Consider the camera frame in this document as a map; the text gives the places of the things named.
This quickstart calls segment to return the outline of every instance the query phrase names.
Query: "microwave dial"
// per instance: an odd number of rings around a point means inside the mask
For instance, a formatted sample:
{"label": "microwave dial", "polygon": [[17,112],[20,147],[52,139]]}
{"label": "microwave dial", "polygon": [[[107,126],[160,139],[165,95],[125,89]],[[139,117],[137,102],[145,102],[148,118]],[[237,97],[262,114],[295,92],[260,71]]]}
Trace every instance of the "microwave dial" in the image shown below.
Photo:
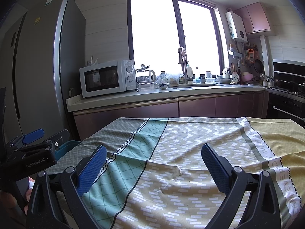
{"label": "microwave dial", "polygon": [[131,66],[128,66],[127,68],[126,68],[126,71],[128,72],[128,73],[130,73],[130,72],[132,72],[132,67]]}
{"label": "microwave dial", "polygon": [[132,81],[133,81],[133,77],[132,77],[132,76],[128,76],[128,77],[127,77],[127,81],[128,81],[128,82],[132,82]]}

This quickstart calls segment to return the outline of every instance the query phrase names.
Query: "oven handle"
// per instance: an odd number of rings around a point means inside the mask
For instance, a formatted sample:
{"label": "oven handle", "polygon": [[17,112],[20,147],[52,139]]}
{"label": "oven handle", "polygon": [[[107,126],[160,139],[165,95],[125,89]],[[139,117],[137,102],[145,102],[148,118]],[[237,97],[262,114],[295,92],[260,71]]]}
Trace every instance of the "oven handle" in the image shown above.
{"label": "oven handle", "polygon": [[288,112],[286,112],[286,111],[284,111],[284,110],[278,109],[278,108],[276,108],[275,106],[272,106],[272,108],[275,109],[275,110],[281,111],[281,112],[283,112],[283,113],[286,113],[286,114],[288,114],[288,115],[291,115],[291,116],[293,116],[293,117],[296,117],[296,118],[298,118],[298,119],[300,119],[300,120],[302,120],[302,121],[305,122],[305,118],[301,118],[301,117],[299,117],[299,116],[293,115],[293,114],[288,113]]}

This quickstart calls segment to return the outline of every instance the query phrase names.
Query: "blue and white bowl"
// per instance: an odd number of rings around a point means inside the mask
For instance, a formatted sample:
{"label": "blue and white bowl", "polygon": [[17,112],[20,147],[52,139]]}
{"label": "blue and white bowl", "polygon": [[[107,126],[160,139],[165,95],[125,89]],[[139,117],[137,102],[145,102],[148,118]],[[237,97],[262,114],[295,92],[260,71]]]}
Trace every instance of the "blue and white bowl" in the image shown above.
{"label": "blue and white bowl", "polygon": [[159,84],[160,89],[167,89],[170,84]]}

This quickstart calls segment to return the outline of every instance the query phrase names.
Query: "blue gripper pad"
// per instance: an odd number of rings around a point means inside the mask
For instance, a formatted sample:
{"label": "blue gripper pad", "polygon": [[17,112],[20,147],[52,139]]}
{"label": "blue gripper pad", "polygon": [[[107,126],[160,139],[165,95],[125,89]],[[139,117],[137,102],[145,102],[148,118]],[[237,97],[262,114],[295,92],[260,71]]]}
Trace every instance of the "blue gripper pad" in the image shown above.
{"label": "blue gripper pad", "polygon": [[202,146],[201,157],[219,191],[228,196],[231,191],[232,165],[225,157],[219,156],[208,144]]}
{"label": "blue gripper pad", "polygon": [[31,144],[34,141],[42,138],[44,135],[45,135],[45,132],[40,128],[40,129],[38,129],[36,131],[33,131],[33,132],[29,133],[29,134],[24,135],[22,143],[24,145]]}
{"label": "blue gripper pad", "polygon": [[104,146],[100,146],[90,156],[91,159],[87,163],[86,167],[78,175],[76,190],[80,197],[82,197],[84,193],[87,193],[93,185],[93,182],[106,161],[106,156],[107,151]]}

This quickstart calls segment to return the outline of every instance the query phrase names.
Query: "water heater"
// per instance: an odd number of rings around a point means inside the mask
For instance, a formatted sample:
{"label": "water heater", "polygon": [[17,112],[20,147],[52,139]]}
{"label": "water heater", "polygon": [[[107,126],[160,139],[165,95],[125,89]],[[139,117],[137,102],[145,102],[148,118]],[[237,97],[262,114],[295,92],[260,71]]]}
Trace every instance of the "water heater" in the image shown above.
{"label": "water heater", "polygon": [[242,18],[232,11],[226,13],[231,38],[238,42],[248,42]]}

